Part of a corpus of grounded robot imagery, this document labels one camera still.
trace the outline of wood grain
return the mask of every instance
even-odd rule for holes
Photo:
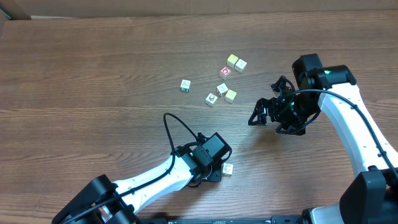
[[[5,17],[4,14],[0,14],[0,36],[2,34],[2,29],[4,27],[4,22],[7,21],[7,18]]]
[[[0,5],[2,1],[13,3],[5,9],[14,12],[9,5],[17,5],[33,19],[398,9],[396,0],[0,0]]]
[[[7,21],[0,39],[0,222],[49,223],[91,179],[125,179],[170,152],[164,112],[194,132],[219,132],[234,149],[231,177],[183,189],[143,209],[180,218],[300,213],[336,203],[353,180],[348,156],[321,116],[298,136],[249,127],[256,101],[273,97],[291,64],[318,53],[347,65],[398,148],[397,11],[272,13]],[[225,81],[238,92],[214,108],[229,54],[248,62]],[[192,81],[190,93],[179,91]],[[176,145],[191,140],[170,120]]]

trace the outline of wooden table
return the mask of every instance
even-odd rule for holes
[[[91,179],[140,174],[170,154],[162,115],[219,132],[231,177],[166,195],[143,209],[180,218],[300,213],[336,203],[353,180],[348,156],[321,115],[304,136],[248,126],[256,101],[292,63],[318,53],[347,65],[389,142],[398,148],[398,12],[120,17],[6,22],[0,40],[0,222],[49,223]],[[214,108],[230,54],[248,62],[225,81],[238,92]],[[182,93],[182,79],[192,81]],[[192,140],[169,119],[175,145]]]

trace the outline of small cube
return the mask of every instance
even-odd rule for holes
[[[245,62],[244,60],[239,59],[238,62],[236,62],[235,70],[237,70],[238,72],[242,73],[243,70],[246,68],[246,65],[247,65],[247,64],[248,64],[248,63]]]
[[[227,163],[223,163],[223,171],[222,174],[223,175],[232,175],[232,170],[234,168],[234,165],[232,164],[227,164]]]
[[[236,63],[237,61],[238,61],[238,57],[235,56],[235,55],[233,55],[233,54],[231,54],[231,55],[229,56],[229,58],[227,59],[226,64],[227,64],[229,67],[234,68],[235,63]]]
[[[215,104],[216,101],[217,101],[217,98],[218,98],[218,97],[217,97],[216,95],[210,93],[210,94],[207,96],[207,98],[206,98],[206,104],[209,105],[209,106],[211,106],[211,107],[213,107],[214,104]]]
[[[220,70],[220,77],[223,79],[223,80],[226,80],[227,78],[228,78],[228,75],[230,75],[231,74],[231,70],[227,67],[227,66],[224,66],[221,70]]]
[[[219,94],[219,96],[222,97],[228,91],[228,87],[225,85],[225,83],[223,83],[223,84],[219,85],[216,90],[217,90],[217,93]]]
[[[181,91],[189,93],[190,86],[191,86],[190,80],[182,80],[180,89],[181,89]]]
[[[225,100],[227,102],[233,103],[234,99],[235,99],[235,96],[236,96],[236,92],[235,91],[228,90],[228,92],[226,92],[226,95],[225,95]]]

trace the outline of pink symbol on block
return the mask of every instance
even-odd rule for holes
[[[231,70],[229,68],[227,68],[227,66],[224,66],[221,70],[220,70],[220,77],[223,78],[224,80],[226,80],[227,76],[231,74]]]

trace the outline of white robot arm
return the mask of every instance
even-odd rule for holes
[[[300,90],[295,91],[293,84],[282,76],[271,85],[279,97],[257,101],[248,124],[267,124],[270,116],[272,122],[280,123],[277,133],[303,135],[305,128],[323,111],[336,128],[356,177],[339,204],[306,209],[296,223],[397,224],[398,153],[367,111],[351,72],[344,65],[323,68],[316,54],[301,56],[292,68]],[[174,149],[166,123],[165,126]],[[136,177],[113,183],[105,175],[97,177],[52,223],[78,220],[79,224],[140,224],[136,213],[159,197],[220,170],[225,161],[221,158],[228,151],[231,155],[231,148],[217,133],[210,138],[201,134],[195,138],[196,143],[176,147],[163,164]]]
[[[166,115],[181,122],[196,141],[174,148]],[[141,175],[113,183],[105,175],[95,178],[55,216],[52,223],[140,224],[135,214],[161,196],[181,190],[189,183],[198,186],[202,181],[220,182],[221,166],[232,153],[224,139],[218,133],[210,138],[201,133],[196,136],[170,113],[164,115],[164,122],[172,147],[171,156],[164,163]]]
[[[279,96],[257,101],[248,124],[267,124],[270,116],[280,123],[277,133],[303,135],[323,111],[343,142],[355,176],[339,204],[304,210],[300,222],[398,223],[398,153],[367,111],[350,70],[345,65],[324,68],[317,54],[301,56],[292,69],[300,90],[280,77],[271,85]]]
[[[387,142],[366,109],[357,85],[342,83],[333,85],[328,91],[337,93],[351,102],[357,104],[371,124],[383,150],[394,167],[398,167],[398,153]],[[388,170],[388,165],[381,157],[368,128],[359,114],[351,109],[344,101],[325,93],[321,93],[318,101],[320,109],[328,116],[349,155],[353,166],[354,176],[361,172],[367,172],[369,167],[377,167],[379,170]],[[311,211],[313,224],[345,224],[340,212],[340,205],[330,205],[314,208]]]

